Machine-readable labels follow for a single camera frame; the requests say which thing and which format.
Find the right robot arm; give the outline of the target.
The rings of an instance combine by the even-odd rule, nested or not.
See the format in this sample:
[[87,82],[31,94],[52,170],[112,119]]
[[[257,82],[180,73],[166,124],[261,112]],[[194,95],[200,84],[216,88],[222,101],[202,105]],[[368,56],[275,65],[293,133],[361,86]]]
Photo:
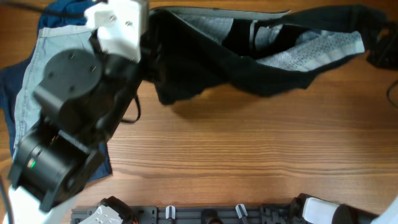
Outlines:
[[[367,61],[377,68],[397,70],[397,29],[390,29],[371,50]],[[337,204],[300,194],[289,205],[289,220],[301,219],[312,224],[397,223],[397,200],[381,215],[347,204]]]

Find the black shorts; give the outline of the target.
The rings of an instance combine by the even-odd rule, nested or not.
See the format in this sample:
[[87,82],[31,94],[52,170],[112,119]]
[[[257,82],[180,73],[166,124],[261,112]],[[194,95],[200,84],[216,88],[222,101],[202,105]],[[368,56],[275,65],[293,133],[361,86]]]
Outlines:
[[151,80],[163,105],[225,83],[270,97],[305,89],[371,50],[386,24],[384,12],[360,5],[296,13],[158,7],[142,44],[154,54]]

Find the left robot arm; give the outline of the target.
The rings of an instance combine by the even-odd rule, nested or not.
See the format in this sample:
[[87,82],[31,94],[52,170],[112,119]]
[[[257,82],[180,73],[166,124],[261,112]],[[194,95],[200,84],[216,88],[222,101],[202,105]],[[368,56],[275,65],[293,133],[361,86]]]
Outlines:
[[39,120],[21,138],[3,191],[5,221],[52,222],[104,162],[109,141],[143,79],[142,62],[69,49],[45,65],[33,96]]

